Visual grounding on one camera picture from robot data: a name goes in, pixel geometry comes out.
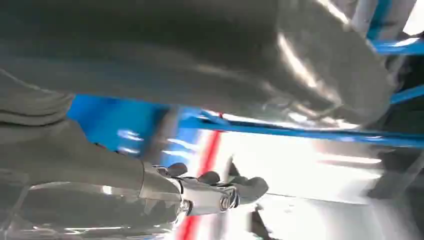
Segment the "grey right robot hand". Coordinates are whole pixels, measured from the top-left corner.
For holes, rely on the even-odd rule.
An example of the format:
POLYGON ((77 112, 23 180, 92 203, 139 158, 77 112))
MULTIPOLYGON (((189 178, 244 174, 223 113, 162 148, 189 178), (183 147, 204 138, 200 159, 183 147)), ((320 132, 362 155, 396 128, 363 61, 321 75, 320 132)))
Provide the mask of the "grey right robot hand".
POLYGON ((159 237, 267 191, 90 143, 67 116, 76 94, 335 130, 379 119, 394 87, 328 0, 3 0, 0 237, 159 237))

